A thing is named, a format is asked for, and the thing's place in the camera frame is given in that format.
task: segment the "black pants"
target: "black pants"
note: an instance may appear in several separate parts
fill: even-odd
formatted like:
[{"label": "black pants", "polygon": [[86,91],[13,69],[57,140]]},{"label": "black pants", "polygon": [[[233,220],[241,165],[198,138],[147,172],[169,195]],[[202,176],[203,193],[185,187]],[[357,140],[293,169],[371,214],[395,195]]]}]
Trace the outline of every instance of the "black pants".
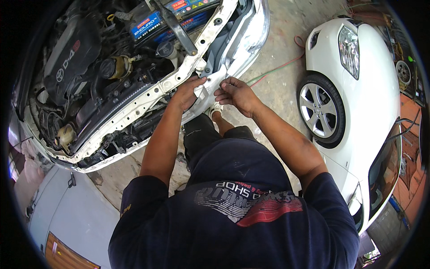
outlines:
[{"label": "black pants", "polygon": [[246,138],[257,141],[247,126],[234,127],[221,136],[206,114],[200,114],[186,123],[184,129],[185,158],[191,171],[204,153],[204,149],[216,141],[224,138]]}]

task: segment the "white car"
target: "white car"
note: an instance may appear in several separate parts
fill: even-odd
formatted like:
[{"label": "white car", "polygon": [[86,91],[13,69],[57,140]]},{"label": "white car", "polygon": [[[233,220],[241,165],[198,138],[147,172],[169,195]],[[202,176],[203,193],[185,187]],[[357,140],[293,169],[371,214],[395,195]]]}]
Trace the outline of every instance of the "white car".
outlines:
[{"label": "white car", "polygon": [[300,114],[361,234],[399,177],[400,94],[393,58],[372,26],[340,18],[311,32],[306,69],[297,91]]},{"label": "white car", "polygon": [[83,173],[145,146],[176,87],[207,76],[182,124],[256,60],[267,0],[74,0],[53,5],[23,53],[12,104],[48,160]]}]

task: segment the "engine bay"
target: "engine bay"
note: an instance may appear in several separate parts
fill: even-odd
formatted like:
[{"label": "engine bay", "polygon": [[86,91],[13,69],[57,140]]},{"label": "engine bay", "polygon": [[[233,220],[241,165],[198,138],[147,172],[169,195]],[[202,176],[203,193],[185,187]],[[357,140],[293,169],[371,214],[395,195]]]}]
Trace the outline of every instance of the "engine bay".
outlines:
[{"label": "engine bay", "polygon": [[[56,20],[40,52],[28,96],[39,139],[46,146],[73,156],[114,111],[194,53],[172,31],[166,9],[192,35],[220,4],[220,0],[157,1],[158,7],[148,0],[75,0]],[[150,137],[174,92],[145,113],[136,111],[137,120],[103,137],[99,149],[80,160],[78,167],[125,153]]]}]

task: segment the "hand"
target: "hand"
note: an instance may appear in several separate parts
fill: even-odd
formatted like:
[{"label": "hand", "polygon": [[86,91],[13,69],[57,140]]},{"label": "hand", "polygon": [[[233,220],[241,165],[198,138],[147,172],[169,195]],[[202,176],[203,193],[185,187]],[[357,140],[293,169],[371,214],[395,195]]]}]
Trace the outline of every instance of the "hand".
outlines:
[{"label": "hand", "polygon": [[182,111],[189,109],[197,99],[196,95],[194,94],[194,88],[203,85],[206,80],[206,77],[190,77],[187,79],[187,81],[179,85],[178,90],[173,95],[170,103],[179,105]]},{"label": "hand", "polygon": [[240,113],[249,118],[252,118],[254,111],[263,105],[252,89],[235,77],[221,81],[220,88],[214,95],[215,101],[219,101],[221,105],[234,105]]}]

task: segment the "navy t-shirt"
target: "navy t-shirt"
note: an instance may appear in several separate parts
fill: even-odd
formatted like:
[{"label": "navy t-shirt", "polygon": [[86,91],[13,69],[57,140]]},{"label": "navy t-shirt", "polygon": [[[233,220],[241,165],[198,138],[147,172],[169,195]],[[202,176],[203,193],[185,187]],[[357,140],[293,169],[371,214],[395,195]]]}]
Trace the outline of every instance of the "navy t-shirt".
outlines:
[{"label": "navy t-shirt", "polygon": [[112,268],[353,268],[359,237],[332,176],[304,198],[279,160],[250,139],[205,149],[185,190],[154,176],[124,189]]}]

